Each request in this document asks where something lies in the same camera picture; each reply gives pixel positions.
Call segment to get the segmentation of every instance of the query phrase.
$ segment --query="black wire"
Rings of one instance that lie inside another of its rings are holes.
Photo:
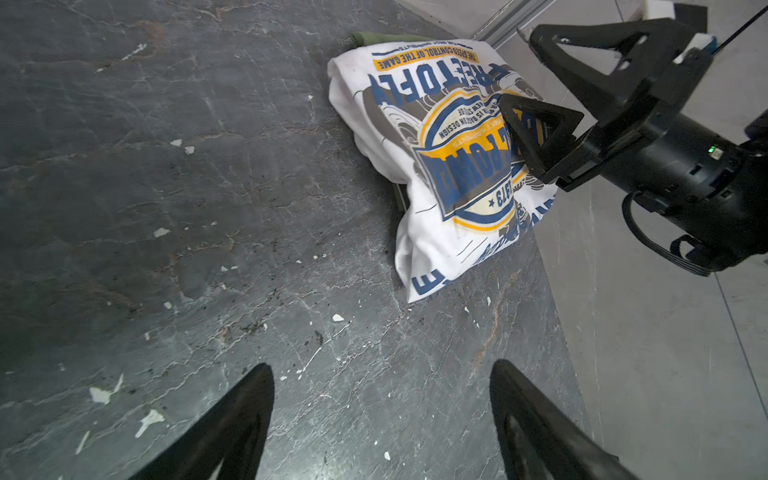
[[[684,259],[683,257],[673,255],[669,250],[663,248],[661,245],[655,243],[653,240],[645,236],[645,233],[640,230],[640,228],[634,222],[634,218],[632,218],[632,201],[638,194],[640,194],[640,192],[633,192],[628,194],[626,197],[624,197],[624,201],[621,202],[621,214],[624,215],[624,221],[627,222],[627,227],[629,227],[629,231],[632,232],[635,238],[637,238],[640,243],[658,253],[662,257],[666,258],[670,262],[674,263],[675,265],[679,266],[680,268],[688,270],[694,275],[709,276],[710,273],[712,273],[711,270],[707,270],[706,268],[698,266],[690,260]]]
[[[720,50],[722,50],[723,48],[725,48],[725,46],[726,46],[726,45],[728,45],[729,43],[731,43],[731,41],[732,41],[734,38],[738,37],[738,36],[739,36],[739,34],[740,34],[742,31],[746,30],[746,28],[747,28],[747,27],[749,27],[750,25],[752,25],[752,24],[753,24],[753,23],[754,23],[754,22],[755,22],[755,21],[756,21],[758,18],[760,18],[760,16],[762,16],[762,15],[763,15],[763,13],[765,13],[765,12],[768,12],[768,5],[766,5],[765,7],[763,7],[763,9],[762,9],[762,10],[760,10],[759,12],[757,12],[757,14],[756,14],[755,16],[753,16],[752,18],[750,18],[749,20],[747,20],[747,21],[746,21],[746,23],[745,23],[744,25],[741,25],[741,28],[739,28],[738,30],[736,30],[736,31],[733,33],[733,35],[731,35],[730,37],[728,37],[728,39],[727,39],[726,41],[724,41],[723,43],[721,43],[719,47],[715,48],[715,51],[712,53],[712,56],[714,56],[714,55],[717,55],[718,53],[720,53]]]

